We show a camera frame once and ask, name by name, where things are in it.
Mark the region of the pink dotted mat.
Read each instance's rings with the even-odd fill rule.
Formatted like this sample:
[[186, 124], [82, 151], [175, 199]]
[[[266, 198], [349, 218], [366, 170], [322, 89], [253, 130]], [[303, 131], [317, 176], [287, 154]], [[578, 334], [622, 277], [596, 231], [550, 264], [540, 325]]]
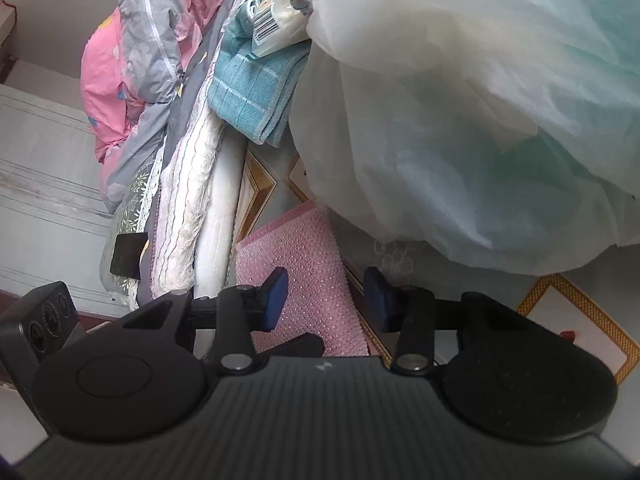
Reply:
[[259, 352], [311, 333], [326, 356], [369, 353], [328, 216], [312, 200], [236, 245], [239, 284], [262, 284], [277, 266], [288, 271], [288, 299], [276, 328], [253, 334]]

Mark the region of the grey lace-trimmed pillow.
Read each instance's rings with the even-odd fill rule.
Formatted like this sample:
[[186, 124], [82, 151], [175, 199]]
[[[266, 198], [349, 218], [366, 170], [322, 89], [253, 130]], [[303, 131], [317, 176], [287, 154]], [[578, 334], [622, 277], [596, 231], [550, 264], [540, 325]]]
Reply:
[[151, 159], [134, 176], [122, 202], [115, 210], [111, 229], [102, 252], [101, 283], [115, 304], [127, 307], [129, 310], [138, 307], [134, 294], [138, 291], [139, 282], [133, 278], [124, 278], [111, 272], [116, 237], [119, 234], [139, 233], [145, 230], [152, 200], [158, 188], [161, 169], [162, 162]]

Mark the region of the teal checked towel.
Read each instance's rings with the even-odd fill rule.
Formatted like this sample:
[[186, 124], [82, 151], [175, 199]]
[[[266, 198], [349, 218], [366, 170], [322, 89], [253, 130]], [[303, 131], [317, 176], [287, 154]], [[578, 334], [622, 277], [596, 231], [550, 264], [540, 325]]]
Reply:
[[277, 148], [288, 125], [293, 93], [311, 42], [299, 42], [260, 58], [253, 53], [253, 32], [265, 21], [256, 0], [239, 6], [222, 37], [207, 102], [219, 118], [248, 140]]

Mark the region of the black smartphone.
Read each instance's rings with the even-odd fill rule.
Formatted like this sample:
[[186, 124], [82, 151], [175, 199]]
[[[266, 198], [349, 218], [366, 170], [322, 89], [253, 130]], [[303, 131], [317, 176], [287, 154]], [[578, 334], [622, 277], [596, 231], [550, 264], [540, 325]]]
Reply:
[[148, 241], [149, 237], [145, 232], [118, 234], [110, 265], [111, 274], [138, 280], [142, 252]]

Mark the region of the pink and grey floral quilt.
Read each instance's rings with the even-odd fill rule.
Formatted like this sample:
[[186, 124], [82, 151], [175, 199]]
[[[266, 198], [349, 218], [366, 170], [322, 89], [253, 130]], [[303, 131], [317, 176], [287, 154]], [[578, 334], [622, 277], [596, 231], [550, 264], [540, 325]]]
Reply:
[[80, 90], [108, 211], [160, 148], [171, 104], [223, 1], [118, 0], [86, 43]]

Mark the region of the white blue tissue packet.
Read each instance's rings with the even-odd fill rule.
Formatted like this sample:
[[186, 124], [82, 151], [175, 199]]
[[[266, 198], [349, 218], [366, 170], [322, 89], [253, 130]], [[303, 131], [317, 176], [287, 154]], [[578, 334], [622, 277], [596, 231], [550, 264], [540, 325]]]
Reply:
[[239, 10], [250, 52], [264, 58], [309, 39], [310, 0], [246, 0]]

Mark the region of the grey panelled door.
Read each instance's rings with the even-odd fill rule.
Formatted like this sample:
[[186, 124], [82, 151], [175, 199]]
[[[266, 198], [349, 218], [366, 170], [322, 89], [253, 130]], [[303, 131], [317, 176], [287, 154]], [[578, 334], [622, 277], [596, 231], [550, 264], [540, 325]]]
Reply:
[[119, 318], [127, 307], [100, 281], [112, 217], [93, 149], [79, 110], [2, 87], [1, 287], [62, 281], [78, 310]]

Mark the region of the white translucent plastic bag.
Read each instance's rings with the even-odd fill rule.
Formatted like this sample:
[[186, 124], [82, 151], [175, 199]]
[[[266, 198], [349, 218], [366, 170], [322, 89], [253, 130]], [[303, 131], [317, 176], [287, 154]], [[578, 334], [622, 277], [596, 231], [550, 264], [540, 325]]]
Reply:
[[548, 274], [639, 240], [639, 0], [312, 0], [290, 127], [384, 242]]

